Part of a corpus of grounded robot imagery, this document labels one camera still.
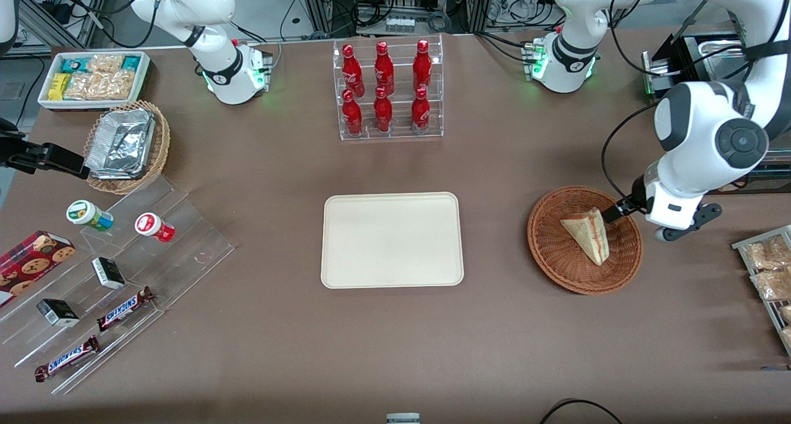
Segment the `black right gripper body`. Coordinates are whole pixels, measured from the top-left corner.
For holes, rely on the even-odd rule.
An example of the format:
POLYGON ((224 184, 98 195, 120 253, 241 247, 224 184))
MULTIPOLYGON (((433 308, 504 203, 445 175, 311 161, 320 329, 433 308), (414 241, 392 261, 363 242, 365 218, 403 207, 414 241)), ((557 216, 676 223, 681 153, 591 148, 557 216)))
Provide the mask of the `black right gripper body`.
POLYGON ((14 123, 1 118, 1 167, 10 167, 9 160, 12 157, 26 153, 24 136, 14 123))

